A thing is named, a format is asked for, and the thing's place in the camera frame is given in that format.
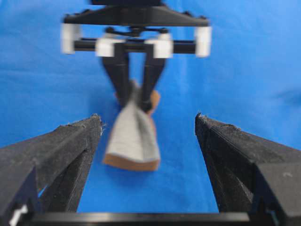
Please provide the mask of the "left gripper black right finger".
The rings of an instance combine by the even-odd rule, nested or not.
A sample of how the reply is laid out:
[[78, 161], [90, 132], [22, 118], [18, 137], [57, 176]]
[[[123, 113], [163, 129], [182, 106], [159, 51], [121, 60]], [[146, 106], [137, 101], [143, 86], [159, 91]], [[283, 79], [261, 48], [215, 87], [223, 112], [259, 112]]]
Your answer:
[[270, 213], [301, 223], [301, 152], [197, 114], [195, 134], [220, 212]]

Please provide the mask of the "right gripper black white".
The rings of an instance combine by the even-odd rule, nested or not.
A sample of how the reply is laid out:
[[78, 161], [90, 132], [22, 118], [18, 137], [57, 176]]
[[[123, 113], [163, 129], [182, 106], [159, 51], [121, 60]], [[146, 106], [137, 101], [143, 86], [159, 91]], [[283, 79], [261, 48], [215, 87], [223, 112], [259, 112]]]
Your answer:
[[[207, 57], [211, 52], [212, 27], [204, 17], [194, 17], [188, 12], [177, 12], [159, 0], [93, 0], [102, 5], [96, 10], [65, 15], [61, 24], [61, 51], [95, 51], [102, 57], [102, 64], [116, 91], [119, 104], [124, 107], [131, 94], [129, 81], [129, 55], [124, 44], [131, 40], [133, 51], [141, 51], [145, 45], [145, 63], [141, 88], [140, 108], [152, 109], [151, 94], [166, 59], [173, 53], [194, 53]], [[101, 38], [83, 38], [81, 25], [107, 26]], [[168, 27], [194, 27], [194, 40], [173, 40]]]

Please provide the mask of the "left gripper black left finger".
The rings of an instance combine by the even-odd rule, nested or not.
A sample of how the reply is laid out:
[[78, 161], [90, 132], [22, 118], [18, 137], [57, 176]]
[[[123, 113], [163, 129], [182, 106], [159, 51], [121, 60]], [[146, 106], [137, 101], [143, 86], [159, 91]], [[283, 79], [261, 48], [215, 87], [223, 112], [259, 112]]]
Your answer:
[[99, 115], [0, 150], [0, 223], [26, 212], [75, 212], [102, 135]]

